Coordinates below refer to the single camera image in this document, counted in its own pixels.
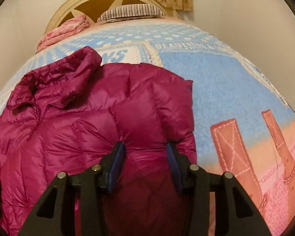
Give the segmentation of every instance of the magenta puffer jacket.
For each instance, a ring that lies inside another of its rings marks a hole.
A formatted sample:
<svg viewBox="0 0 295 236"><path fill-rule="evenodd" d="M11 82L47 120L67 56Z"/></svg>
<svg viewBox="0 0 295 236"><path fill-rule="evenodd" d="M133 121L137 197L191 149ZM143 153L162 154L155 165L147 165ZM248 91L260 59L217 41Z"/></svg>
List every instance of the magenta puffer jacket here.
<svg viewBox="0 0 295 236"><path fill-rule="evenodd" d="M126 157L103 197L109 234L181 235L188 199L172 183L165 145L196 162L192 82L149 64L106 64L90 47L26 74L0 117L0 221L18 234L59 171L81 173L117 141Z"/></svg>

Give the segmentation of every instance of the metal screw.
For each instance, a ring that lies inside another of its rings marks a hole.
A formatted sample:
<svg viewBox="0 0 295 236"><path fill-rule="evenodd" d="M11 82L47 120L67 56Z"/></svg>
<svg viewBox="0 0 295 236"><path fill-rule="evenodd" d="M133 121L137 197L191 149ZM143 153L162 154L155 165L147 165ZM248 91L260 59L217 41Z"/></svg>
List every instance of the metal screw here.
<svg viewBox="0 0 295 236"><path fill-rule="evenodd" d="M63 178L66 177L66 175L67 175L67 173L61 171L61 172L58 173L57 177L58 177L59 179L63 179Z"/></svg>
<svg viewBox="0 0 295 236"><path fill-rule="evenodd" d="M100 169L101 169L101 166L99 164L95 164L92 166L92 170L94 170L94 171L98 171Z"/></svg>
<svg viewBox="0 0 295 236"><path fill-rule="evenodd" d="M189 167L192 171L197 171L199 169L199 166L197 164L191 164Z"/></svg>
<svg viewBox="0 0 295 236"><path fill-rule="evenodd" d="M224 176L227 178L227 179L231 179L233 178L233 174L231 172L225 172L224 173Z"/></svg>

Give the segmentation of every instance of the pillow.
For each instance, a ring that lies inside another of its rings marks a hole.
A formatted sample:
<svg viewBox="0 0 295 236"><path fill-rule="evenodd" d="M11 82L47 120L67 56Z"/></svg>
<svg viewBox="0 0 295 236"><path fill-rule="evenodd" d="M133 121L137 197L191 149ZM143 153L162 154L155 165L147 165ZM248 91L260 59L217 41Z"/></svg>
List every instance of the pillow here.
<svg viewBox="0 0 295 236"><path fill-rule="evenodd" d="M105 11L97 22L141 16L166 16L166 13L153 4L128 4Z"/></svg>

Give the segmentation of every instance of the wall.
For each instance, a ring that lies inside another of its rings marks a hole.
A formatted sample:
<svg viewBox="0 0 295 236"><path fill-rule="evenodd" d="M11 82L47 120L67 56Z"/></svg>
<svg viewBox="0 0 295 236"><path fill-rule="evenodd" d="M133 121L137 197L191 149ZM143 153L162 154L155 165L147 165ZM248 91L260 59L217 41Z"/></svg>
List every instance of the wall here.
<svg viewBox="0 0 295 236"><path fill-rule="evenodd" d="M186 21L253 62L295 110L295 16L284 0L194 0Z"/></svg>
<svg viewBox="0 0 295 236"><path fill-rule="evenodd" d="M0 7L0 90L36 53L54 12L66 0L5 0Z"/></svg>

